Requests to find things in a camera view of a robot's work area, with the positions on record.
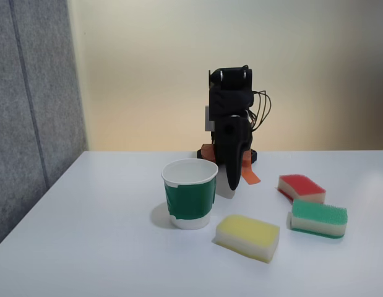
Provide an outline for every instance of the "gray partition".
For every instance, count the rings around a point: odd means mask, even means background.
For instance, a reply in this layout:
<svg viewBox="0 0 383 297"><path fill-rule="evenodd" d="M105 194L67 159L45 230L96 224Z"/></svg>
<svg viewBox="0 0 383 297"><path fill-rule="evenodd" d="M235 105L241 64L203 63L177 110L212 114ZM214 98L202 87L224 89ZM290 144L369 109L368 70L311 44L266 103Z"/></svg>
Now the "gray partition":
<svg viewBox="0 0 383 297"><path fill-rule="evenodd" d="M0 0L0 242L85 149L66 0Z"/></svg>

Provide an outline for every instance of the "cable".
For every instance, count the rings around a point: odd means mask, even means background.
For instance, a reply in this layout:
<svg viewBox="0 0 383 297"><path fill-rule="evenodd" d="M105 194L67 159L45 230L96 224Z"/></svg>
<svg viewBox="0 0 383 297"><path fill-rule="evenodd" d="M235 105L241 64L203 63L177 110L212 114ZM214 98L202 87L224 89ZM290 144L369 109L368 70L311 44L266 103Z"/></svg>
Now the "cable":
<svg viewBox="0 0 383 297"><path fill-rule="evenodd" d="M265 119L267 118L267 116L270 114L271 112L271 107L272 107L272 102L271 102L271 98L267 95L267 92L264 90L264 91L260 91L260 92L257 92L257 91L253 91L253 95L258 95L259 96L259 109L257 110L257 114L254 114L251 110L247 110L247 113L249 115L249 117L251 118L252 120L252 123L251 123L251 126L252 126L252 132L256 131L260 126L261 124L265 121ZM255 128L256 124L257 124L257 120L259 118L259 114L260 114L260 108L261 108L261 95L264 96L264 108L263 108L263 112L262 112L262 115L261 115L261 119L260 119L260 123L257 125L257 127ZM267 99L270 103L270 106L268 108L268 111L267 111L267 114L265 113L265 109L267 107Z"/></svg>

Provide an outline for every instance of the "beige wall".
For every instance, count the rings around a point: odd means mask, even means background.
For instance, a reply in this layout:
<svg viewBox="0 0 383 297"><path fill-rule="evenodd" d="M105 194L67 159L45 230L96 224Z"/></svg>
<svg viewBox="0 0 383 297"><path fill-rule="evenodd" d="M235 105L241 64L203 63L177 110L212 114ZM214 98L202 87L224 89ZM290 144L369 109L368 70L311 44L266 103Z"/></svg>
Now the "beige wall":
<svg viewBox="0 0 383 297"><path fill-rule="evenodd" d="M248 64L258 150L382 149L383 1L69 0L91 150L197 150L207 72Z"/></svg>

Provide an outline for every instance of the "white table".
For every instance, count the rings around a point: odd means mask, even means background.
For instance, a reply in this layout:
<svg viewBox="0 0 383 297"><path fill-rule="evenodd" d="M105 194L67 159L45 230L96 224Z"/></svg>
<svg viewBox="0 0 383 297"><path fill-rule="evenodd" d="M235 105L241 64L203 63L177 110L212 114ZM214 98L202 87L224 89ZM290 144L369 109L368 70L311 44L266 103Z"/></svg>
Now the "white table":
<svg viewBox="0 0 383 297"><path fill-rule="evenodd" d="M218 175L211 222L173 227L161 168L193 153L85 152L0 245L0 297L383 296L383 152L259 153L261 183ZM348 208L343 239L290 231L275 187L302 173ZM280 226L270 264L212 243L240 213Z"/></svg>

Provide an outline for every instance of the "paper cup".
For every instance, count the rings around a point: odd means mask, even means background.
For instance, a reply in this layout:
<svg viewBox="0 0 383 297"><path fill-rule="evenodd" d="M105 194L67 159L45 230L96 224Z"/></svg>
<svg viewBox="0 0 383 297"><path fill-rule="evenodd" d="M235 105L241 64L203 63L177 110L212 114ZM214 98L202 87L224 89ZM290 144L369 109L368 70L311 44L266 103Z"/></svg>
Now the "paper cup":
<svg viewBox="0 0 383 297"><path fill-rule="evenodd" d="M166 202L175 226L195 230L209 223L217 172L216 164L203 159L182 159L162 169Z"/></svg>

